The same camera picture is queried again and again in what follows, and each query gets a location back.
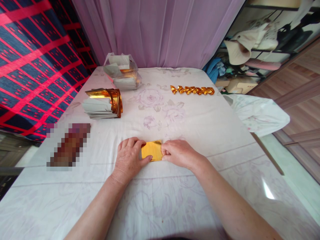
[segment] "beige hat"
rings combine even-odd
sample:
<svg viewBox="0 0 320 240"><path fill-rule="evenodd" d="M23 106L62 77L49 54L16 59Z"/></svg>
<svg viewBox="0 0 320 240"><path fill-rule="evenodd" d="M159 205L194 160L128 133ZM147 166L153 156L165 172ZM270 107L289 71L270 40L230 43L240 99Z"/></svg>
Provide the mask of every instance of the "beige hat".
<svg viewBox="0 0 320 240"><path fill-rule="evenodd" d="M256 29L237 33L230 41L224 41L229 53L229 62L240 65L251 57L251 49L259 44L268 30L269 23L264 23Z"/></svg>

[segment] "table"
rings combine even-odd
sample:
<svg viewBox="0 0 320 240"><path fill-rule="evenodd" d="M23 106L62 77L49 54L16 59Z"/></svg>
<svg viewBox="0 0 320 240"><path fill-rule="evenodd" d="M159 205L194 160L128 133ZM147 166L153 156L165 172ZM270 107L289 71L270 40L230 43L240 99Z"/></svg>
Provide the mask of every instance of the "table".
<svg viewBox="0 0 320 240"><path fill-rule="evenodd" d="M98 67L0 202L3 239L63 239L111 174L118 144L185 139L284 239L317 239L320 228L233 113L207 75L194 68L139 69L138 90L122 92L121 119L91 120L81 102L86 90L112 88ZM213 87L209 95L173 95L177 87ZM79 163L70 171L47 169L70 123L91 123ZM226 239L194 175L169 162L148 164L131 181L115 212L108 239L184 236Z"/></svg>

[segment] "white cloth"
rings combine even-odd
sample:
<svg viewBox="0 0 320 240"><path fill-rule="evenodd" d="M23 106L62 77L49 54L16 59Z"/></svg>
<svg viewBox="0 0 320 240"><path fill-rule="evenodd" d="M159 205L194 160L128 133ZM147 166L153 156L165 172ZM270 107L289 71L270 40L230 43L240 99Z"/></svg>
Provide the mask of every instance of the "white cloth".
<svg viewBox="0 0 320 240"><path fill-rule="evenodd" d="M81 166L47 171L46 162L66 131L55 129L0 202L3 239L63 239L111 174L120 141L132 136L186 139L283 238L317 238L315 221L205 72L151 68L139 73L142 88L121 93L121 119L92 120L81 106L85 91L112 87L101 67L93 72L57 124L68 128L68 123L91 123ZM213 87L216 93L173 95L170 85ZM127 187L107 238L169 235L226 239L194 175L168 162L152 162Z"/></svg>
<svg viewBox="0 0 320 240"><path fill-rule="evenodd" d="M284 128L290 116L272 99L242 94L224 95L249 132L263 137Z"/></svg>

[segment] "person's right hand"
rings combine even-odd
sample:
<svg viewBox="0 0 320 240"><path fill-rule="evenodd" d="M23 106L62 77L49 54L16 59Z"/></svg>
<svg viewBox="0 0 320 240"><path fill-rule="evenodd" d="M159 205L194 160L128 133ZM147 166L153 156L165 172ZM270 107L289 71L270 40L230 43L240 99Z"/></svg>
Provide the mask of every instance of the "person's right hand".
<svg viewBox="0 0 320 240"><path fill-rule="evenodd" d="M191 171L207 158L196 152L186 141L169 140L161 145L162 160L171 162L179 167L185 167Z"/></svg>

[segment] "pink cloth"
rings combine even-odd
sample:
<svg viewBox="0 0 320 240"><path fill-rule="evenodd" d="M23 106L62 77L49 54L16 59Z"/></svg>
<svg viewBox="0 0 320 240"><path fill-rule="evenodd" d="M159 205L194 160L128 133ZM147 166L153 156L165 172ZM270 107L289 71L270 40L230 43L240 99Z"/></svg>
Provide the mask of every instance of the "pink cloth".
<svg viewBox="0 0 320 240"><path fill-rule="evenodd" d="M73 0L100 65L109 52L139 68L202 69L244 0Z"/></svg>

